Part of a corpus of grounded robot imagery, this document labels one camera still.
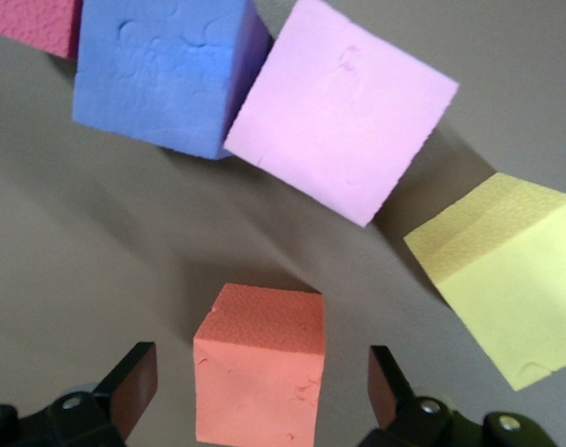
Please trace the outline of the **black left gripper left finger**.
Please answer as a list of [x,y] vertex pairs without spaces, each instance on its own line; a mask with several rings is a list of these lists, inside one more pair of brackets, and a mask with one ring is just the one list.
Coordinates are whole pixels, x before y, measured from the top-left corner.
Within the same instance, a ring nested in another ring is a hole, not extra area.
[[158,386],[156,344],[137,343],[90,392],[46,410],[54,446],[124,446]]

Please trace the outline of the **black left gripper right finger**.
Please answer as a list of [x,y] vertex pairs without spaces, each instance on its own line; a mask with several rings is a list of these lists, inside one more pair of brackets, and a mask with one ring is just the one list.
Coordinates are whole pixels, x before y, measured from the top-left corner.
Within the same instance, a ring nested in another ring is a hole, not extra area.
[[430,397],[418,397],[390,349],[369,351],[368,395],[378,427],[362,446],[439,446],[449,439],[452,412]]

